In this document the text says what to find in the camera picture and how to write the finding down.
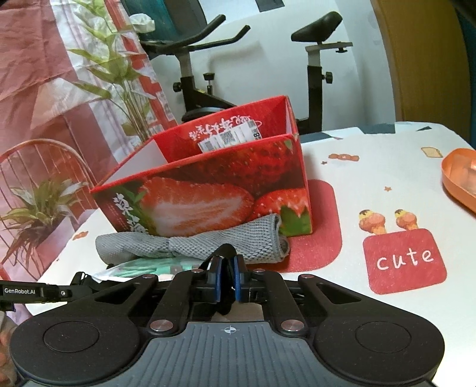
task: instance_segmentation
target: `adjustment knob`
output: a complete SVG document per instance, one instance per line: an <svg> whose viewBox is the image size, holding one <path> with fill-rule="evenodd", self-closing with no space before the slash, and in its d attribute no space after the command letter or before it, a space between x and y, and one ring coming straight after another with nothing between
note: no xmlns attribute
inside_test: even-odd
<svg viewBox="0 0 476 387"><path fill-rule="evenodd" d="M214 72L206 72L205 74L203 74L203 78L206 81L213 81L215 79L215 73Z"/></svg>
<svg viewBox="0 0 476 387"><path fill-rule="evenodd" d="M182 91L182 84L180 82L175 82L173 84L172 88L174 89L174 91L176 93L181 92Z"/></svg>
<svg viewBox="0 0 476 387"><path fill-rule="evenodd" d="M326 75L322 76L322 79L326 81L326 83L331 84L334 81L334 77L330 71L326 72Z"/></svg>

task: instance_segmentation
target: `rolled towel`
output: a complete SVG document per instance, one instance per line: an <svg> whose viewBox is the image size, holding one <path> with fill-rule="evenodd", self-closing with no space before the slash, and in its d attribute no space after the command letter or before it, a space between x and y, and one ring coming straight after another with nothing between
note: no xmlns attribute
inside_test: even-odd
<svg viewBox="0 0 476 387"><path fill-rule="evenodd" d="M183 237L165 238L142 233L114 233L96 238L96 249L106 264L119 265L139 257L169 258L189 256L205 260L215 249L230 243L247 264L281 262L289 254L289 243L279 233L281 218L277 214L227 230Z"/></svg>

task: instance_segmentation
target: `barcode sticker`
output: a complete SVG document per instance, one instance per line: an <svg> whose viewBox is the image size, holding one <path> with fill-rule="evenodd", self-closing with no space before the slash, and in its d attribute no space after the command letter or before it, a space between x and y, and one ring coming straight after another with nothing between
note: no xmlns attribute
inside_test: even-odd
<svg viewBox="0 0 476 387"><path fill-rule="evenodd" d="M256 122L246 121L241 125L224 130L222 133L210 136L198 143L202 153L229 146L247 143L248 141L261 140L263 137L258 130Z"/></svg>

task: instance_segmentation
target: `strawberry box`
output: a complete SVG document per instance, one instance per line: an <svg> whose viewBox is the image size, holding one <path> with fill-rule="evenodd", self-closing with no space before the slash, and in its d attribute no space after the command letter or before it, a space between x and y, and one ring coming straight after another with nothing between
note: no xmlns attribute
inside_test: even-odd
<svg viewBox="0 0 476 387"><path fill-rule="evenodd" d="M277 213L281 233L312 233L298 130L284 96L156 134L91 193L119 232L191 236Z"/></svg>

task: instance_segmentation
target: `orange bowl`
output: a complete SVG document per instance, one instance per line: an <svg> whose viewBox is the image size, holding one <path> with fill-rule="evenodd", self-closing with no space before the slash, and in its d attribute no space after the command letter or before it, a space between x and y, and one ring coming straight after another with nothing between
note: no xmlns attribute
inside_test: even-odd
<svg viewBox="0 0 476 387"><path fill-rule="evenodd" d="M464 168L458 165L458 163L455 163L455 157L457 158L458 156L463 156L471 160L471 165L476 163L476 151L474 149L455 149L441 162L443 185L452 197L476 213L476 196L469 193L469 191L460 186L456 181L458 177L465 173Z"/></svg>

